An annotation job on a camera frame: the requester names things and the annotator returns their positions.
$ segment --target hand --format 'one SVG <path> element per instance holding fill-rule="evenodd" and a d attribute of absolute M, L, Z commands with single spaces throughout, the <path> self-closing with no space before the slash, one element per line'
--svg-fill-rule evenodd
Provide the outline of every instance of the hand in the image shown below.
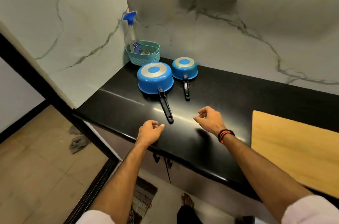
<path fill-rule="evenodd" d="M 159 139 L 161 132 L 164 130 L 165 124 L 158 126 L 158 122 L 155 120 L 148 120 L 139 128 L 139 134 L 136 144 L 150 146 L 156 140 Z"/>
<path fill-rule="evenodd" d="M 220 131 L 226 129 L 224 122 L 222 121 L 220 112 L 206 106 L 198 111 L 200 114 L 193 119 L 199 123 L 199 125 L 206 131 L 214 134 L 216 137 Z"/>

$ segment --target person's left hand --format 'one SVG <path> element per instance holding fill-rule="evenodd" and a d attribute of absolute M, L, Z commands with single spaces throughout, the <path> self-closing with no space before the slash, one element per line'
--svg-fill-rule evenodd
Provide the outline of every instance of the person's left hand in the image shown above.
<path fill-rule="evenodd" d="M 164 130 L 165 124 L 158 126 L 155 120 L 148 120 L 139 128 L 139 134 L 136 144 L 141 144 L 146 147 L 153 144 L 159 139 L 161 132 Z"/>

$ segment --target spray bottle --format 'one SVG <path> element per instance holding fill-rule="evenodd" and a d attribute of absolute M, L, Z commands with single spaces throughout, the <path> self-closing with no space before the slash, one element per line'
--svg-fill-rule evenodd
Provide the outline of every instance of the spray bottle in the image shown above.
<path fill-rule="evenodd" d="M 128 12 L 124 16 L 124 20 L 127 20 L 128 23 L 128 31 L 127 37 L 129 39 L 129 48 L 132 53 L 142 54 L 141 44 L 139 44 L 139 40 L 136 38 L 133 27 L 133 19 L 137 15 L 136 11 Z"/>

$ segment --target bracelet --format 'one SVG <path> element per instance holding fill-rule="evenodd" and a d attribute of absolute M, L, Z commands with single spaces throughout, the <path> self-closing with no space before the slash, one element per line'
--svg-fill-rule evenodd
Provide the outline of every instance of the bracelet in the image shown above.
<path fill-rule="evenodd" d="M 224 142 L 222 141 L 224 135 L 226 134 L 231 134 L 233 136 L 235 136 L 234 132 L 232 130 L 229 129 L 223 129 L 222 131 L 220 131 L 219 135 L 218 135 L 218 140 L 220 143 L 224 144 Z"/>

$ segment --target large blue saucepan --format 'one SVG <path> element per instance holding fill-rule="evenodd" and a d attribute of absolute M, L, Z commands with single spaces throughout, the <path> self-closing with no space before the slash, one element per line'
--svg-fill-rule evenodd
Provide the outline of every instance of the large blue saucepan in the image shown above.
<path fill-rule="evenodd" d="M 193 79 L 198 74 L 197 62 L 189 57 L 181 57 L 172 63 L 173 76 L 184 81 L 185 99 L 189 101 L 189 79 Z"/>
<path fill-rule="evenodd" d="M 165 92 L 173 83 L 172 70 L 166 63 L 149 63 L 138 70 L 139 89 L 147 94 L 158 94 L 161 106 L 170 124 L 174 122 Z"/>

